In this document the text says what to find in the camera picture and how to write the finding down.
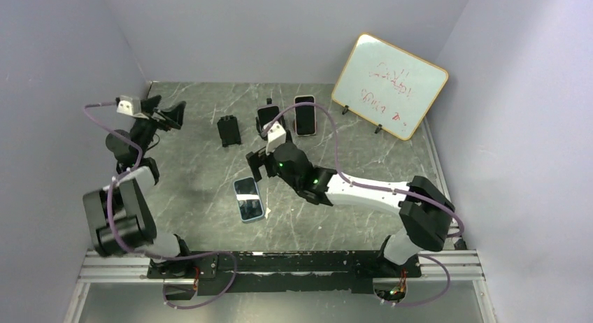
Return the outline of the white cased phone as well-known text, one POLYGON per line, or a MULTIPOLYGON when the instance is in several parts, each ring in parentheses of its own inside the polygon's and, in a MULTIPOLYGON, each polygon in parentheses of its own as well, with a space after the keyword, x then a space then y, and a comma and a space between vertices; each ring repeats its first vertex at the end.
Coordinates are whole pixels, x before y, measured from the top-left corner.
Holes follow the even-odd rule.
POLYGON ((316 113, 312 105, 297 106, 294 109, 294 128, 298 136, 312 136, 316 134, 316 113))

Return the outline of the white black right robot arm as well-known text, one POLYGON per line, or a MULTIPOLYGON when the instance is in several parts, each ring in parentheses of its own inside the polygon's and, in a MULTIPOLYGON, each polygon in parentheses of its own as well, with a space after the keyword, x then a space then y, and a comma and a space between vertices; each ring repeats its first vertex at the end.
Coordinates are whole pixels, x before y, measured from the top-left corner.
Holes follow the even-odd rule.
POLYGON ((384 240, 377 259, 384 276, 395 276, 423 250, 440 252, 444 248, 455 207, 426 177, 384 182, 349 176, 313 165, 293 143, 283 143, 273 152, 264 148, 249 152, 245 158, 256 181, 262 178, 259 169, 263 166, 268 177, 282 179, 311 204, 357 206, 399 217, 402 229, 384 240))

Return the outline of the black folding phone stand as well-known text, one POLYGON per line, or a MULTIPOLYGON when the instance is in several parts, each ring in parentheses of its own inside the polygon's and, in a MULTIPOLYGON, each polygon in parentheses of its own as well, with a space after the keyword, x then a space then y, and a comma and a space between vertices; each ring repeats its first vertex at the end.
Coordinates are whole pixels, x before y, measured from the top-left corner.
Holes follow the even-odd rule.
POLYGON ((238 120, 233 115, 225 115, 217 121, 217 128, 221 139, 222 147, 230 145, 241 145, 241 133, 238 120))

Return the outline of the blue cased phone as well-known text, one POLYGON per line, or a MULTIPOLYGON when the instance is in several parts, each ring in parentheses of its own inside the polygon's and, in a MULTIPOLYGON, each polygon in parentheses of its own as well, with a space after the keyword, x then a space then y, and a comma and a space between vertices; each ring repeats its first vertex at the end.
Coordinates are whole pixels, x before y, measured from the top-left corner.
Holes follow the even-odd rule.
POLYGON ((253 177, 236 180, 233 188, 241 221, 249 223, 263 219, 265 208, 256 180, 253 177))

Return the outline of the purple phone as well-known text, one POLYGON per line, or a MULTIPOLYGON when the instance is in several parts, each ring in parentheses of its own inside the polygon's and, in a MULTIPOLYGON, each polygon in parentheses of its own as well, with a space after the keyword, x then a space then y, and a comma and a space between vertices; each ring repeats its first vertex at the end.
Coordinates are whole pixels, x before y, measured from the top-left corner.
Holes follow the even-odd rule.
POLYGON ((256 116, 256 128, 257 128, 257 132, 259 134, 259 136, 263 139, 263 140, 267 140, 266 136, 262 136, 262 132, 263 130, 265 130, 265 126, 271 122, 279 113, 280 113, 280 108, 278 105, 265 105, 262 107, 259 107, 256 110, 257 116, 256 116))

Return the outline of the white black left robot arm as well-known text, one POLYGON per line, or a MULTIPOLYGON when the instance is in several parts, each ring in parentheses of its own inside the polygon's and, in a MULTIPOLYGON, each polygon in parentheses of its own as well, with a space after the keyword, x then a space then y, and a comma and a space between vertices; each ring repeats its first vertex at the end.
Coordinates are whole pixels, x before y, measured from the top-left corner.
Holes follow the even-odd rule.
POLYGON ((159 182, 156 161, 147 157, 159 130, 179 130, 183 125, 186 102, 160 108, 160 95, 140 99, 119 96, 114 101, 87 104, 91 108, 115 107, 117 113, 132 117, 130 130, 112 129, 91 120, 106 131, 106 147, 116 160, 116 174, 111 182, 83 196, 83 208, 94 250, 102 257, 128 253, 146 254, 154 264, 165 264, 176 278, 188 276, 194 259, 184 240, 175 234, 159 232, 146 201, 159 182))

